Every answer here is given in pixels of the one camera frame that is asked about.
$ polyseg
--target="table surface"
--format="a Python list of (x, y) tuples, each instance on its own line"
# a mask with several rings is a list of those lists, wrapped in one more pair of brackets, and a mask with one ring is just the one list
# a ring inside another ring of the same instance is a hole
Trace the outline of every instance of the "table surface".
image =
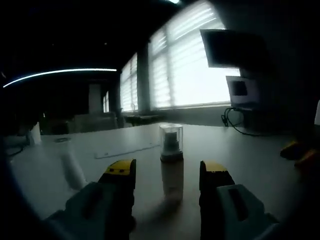
[[(200, 239), (200, 161), (224, 165), (237, 184), (243, 184), (279, 220), (299, 201), (302, 186), (292, 161), (280, 157), (289, 136), (251, 137), (232, 128), (183, 125), (183, 201), (175, 214), (154, 219), (164, 193), (161, 174), (159, 124), (108, 131), (41, 136), (42, 143), (16, 155), (12, 172), (26, 199), (44, 219), (75, 193), (64, 178), (58, 157), (57, 138), (69, 137), (88, 182), (97, 181), (119, 159), (137, 159), (135, 203), (132, 214), (137, 227), (130, 239)], [(133, 150), (151, 146), (150, 149)], [(118, 155), (97, 158), (98, 155)]]

